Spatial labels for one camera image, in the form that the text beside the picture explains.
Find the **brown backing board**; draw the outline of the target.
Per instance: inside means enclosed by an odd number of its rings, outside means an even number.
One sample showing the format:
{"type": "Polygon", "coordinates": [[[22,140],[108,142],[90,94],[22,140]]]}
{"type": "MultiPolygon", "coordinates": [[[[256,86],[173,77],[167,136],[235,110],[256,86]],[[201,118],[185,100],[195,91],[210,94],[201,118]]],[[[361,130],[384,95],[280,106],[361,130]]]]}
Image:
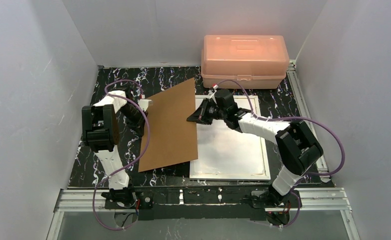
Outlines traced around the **brown backing board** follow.
{"type": "Polygon", "coordinates": [[[141,150],[148,148],[138,161],[145,172],[198,159],[197,124],[187,117],[196,110],[195,79],[190,78],[149,97],[148,123],[141,150]]]}

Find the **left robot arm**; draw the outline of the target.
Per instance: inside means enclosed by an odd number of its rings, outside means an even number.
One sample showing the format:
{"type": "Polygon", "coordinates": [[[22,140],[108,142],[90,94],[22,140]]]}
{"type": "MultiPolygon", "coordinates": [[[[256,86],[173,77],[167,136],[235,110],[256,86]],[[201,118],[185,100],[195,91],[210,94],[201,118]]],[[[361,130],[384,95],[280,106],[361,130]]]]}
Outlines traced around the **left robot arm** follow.
{"type": "Polygon", "coordinates": [[[126,117],[126,126],[142,137],[149,106],[152,100],[142,96],[137,102],[123,90],[113,90],[99,102],[84,106],[82,115],[82,141],[95,153],[108,175],[111,190],[128,189],[131,184],[119,155],[120,130],[118,113],[126,117]]]}

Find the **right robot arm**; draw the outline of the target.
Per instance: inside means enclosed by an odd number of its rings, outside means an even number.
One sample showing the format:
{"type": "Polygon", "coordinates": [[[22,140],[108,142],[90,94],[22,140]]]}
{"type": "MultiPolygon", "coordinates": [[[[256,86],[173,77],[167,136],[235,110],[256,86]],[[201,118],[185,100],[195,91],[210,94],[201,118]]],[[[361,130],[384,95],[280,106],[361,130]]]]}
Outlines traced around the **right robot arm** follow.
{"type": "Polygon", "coordinates": [[[205,97],[199,107],[187,117],[188,122],[211,125],[222,120],[231,130],[251,134],[275,143],[282,160],[282,168],[268,188],[268,197],[282,199],[307,170],[323,155],[324,150],[303,119],[273,121],[255,115],[250,109],[239,107],[227,89],[205,97]]]}

